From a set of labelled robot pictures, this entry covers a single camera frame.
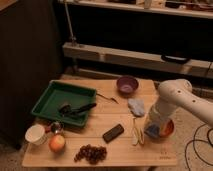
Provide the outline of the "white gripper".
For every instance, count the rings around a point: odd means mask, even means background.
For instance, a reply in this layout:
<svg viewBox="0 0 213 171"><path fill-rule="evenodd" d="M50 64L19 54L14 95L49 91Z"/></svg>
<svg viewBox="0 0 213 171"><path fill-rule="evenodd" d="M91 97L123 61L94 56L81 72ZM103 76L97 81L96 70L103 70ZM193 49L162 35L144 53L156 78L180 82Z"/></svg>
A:
<svg viewBox="0 0 213 171"><path fill-rule="evenodd" d="M171 114L172 107L170 105L155 103L148 113L146 128L151 125L155 125L160 128L164 127L169 122Z"/></svg>

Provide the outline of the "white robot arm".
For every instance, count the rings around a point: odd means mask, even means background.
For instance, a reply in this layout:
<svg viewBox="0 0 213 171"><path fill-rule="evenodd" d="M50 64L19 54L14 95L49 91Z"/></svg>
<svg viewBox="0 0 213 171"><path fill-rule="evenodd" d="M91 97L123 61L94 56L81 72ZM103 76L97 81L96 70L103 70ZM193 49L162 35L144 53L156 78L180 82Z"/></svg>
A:
<svg viewBox="0 0 213 171"><path fill-rule="evenodd" d="M149 110L146 128L151 125L163 126L178 107L213 127L213 103L194 95L188 80L163 81L159 84L157 92L158 98Z"/></svg>

